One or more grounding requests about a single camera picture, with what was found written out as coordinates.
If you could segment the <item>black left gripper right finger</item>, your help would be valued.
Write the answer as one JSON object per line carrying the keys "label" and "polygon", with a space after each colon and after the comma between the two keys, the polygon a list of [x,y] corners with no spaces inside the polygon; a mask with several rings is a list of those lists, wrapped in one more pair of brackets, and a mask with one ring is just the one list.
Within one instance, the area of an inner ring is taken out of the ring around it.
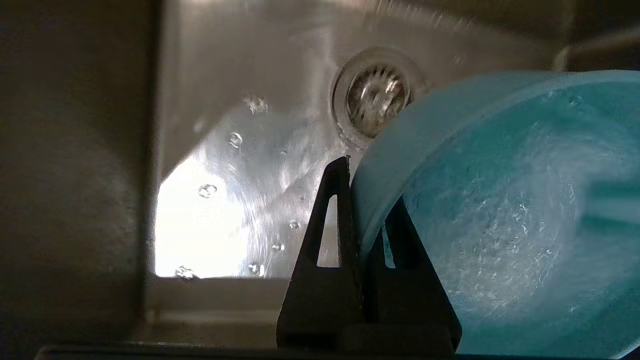
{"label": "black left gripper right finger", "polygon": [[462,326],[402,198],[367,257],[366,343],[377,352],[454,352]]}

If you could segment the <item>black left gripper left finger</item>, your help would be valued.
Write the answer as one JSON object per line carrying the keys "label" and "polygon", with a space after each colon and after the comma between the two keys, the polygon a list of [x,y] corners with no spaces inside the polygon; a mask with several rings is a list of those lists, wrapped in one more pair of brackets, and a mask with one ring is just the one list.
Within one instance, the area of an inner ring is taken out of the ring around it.
{"label": "black left gripper left finger", "polygon": [[[337,200],[336,268],[318,265],[331,198]],[[333,351],[345,330],[364,320],[352,213],[349,159],[343,156],[323,171],[276,323],[278,348]]]}

